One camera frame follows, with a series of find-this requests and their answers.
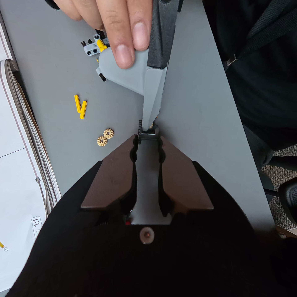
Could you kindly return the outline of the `black office chair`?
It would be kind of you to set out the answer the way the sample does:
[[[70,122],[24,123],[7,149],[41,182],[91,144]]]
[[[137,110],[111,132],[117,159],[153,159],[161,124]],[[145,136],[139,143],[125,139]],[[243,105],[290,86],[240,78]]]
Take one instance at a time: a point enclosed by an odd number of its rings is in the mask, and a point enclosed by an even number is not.
[[[273,156],[268,165],[297,172],[296,156]],[[297,177],[282,183],[275,191],[269,177],[266,178],[263,189],[266,195],[276,196],[280,199],[288,219],[296,225],[297,223]]]

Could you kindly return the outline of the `person's right hand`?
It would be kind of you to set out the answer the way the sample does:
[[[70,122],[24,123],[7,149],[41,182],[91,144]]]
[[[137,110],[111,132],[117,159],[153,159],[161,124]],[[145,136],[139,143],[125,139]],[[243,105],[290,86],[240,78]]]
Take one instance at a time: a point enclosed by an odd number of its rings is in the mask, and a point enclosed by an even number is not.
[[[135,50],[149,47],[152,0],[54,0],[54,3],[72,20],[84,20],[94,29],[105,30],[121,69],[133,65]]]

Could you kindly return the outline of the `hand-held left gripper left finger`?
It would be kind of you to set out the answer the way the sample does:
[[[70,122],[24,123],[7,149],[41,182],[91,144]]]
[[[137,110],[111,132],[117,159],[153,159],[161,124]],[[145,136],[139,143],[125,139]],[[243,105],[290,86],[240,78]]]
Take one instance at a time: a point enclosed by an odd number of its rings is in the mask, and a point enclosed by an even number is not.
[[[107,155],[81,204],[86,211],[128,215],[137,200],[138,135],[133,134]]]

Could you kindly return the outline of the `light grey lego frame assembly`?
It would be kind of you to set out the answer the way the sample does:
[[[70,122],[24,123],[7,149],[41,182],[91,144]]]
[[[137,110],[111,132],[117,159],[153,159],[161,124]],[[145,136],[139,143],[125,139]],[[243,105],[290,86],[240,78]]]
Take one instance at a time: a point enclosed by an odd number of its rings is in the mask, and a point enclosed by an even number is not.
[[[108,47],[110,43],[108,38],[105,36],[103,31],[96,31],[96,34],[93,36],[93,39],[88,39],[87,42],[81,42],[84,52],[87,56],[93,56],[96,58],[97,63],[99,64],[99,56]]]

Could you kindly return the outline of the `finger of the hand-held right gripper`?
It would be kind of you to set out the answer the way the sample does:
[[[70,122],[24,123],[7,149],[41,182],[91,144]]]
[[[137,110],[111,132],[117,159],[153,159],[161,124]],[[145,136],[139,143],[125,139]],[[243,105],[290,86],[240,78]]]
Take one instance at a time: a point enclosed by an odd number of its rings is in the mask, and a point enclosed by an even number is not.
[[[148,130],[158,117],[166,74],[167,67],[164,69],[147,68],[144,76],[143,130]]]

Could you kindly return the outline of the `dark grey lego differential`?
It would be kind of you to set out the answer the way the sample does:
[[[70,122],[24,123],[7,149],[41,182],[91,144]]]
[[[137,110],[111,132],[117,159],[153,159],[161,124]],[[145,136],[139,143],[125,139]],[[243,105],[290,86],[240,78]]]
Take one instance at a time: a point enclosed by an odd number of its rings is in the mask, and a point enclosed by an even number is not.
[[[139,120],[139,128],[138,128],[138,143],[141,144],[142,140],[156,140],[159,137],[159,128],[158,125],[154,123],[152,129],[148,129],[147,131],[143,130],[142,120]]]

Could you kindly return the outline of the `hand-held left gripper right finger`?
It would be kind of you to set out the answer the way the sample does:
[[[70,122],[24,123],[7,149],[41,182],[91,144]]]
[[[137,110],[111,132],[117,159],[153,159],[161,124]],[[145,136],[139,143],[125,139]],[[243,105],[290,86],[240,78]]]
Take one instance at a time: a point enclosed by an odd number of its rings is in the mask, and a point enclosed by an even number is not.
[[[158,153],[158,203],[162,215],[213,211],[192,160],[163,136],[158,138]]]

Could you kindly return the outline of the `white instruction booklet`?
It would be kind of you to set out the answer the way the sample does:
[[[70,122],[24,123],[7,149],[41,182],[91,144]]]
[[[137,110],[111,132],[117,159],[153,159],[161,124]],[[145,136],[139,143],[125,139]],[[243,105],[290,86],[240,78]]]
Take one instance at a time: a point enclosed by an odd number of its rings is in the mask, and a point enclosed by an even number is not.
[[[2,17],[0,60],[0,292],[5,296],[61,193],[18,82],[19,69]]]

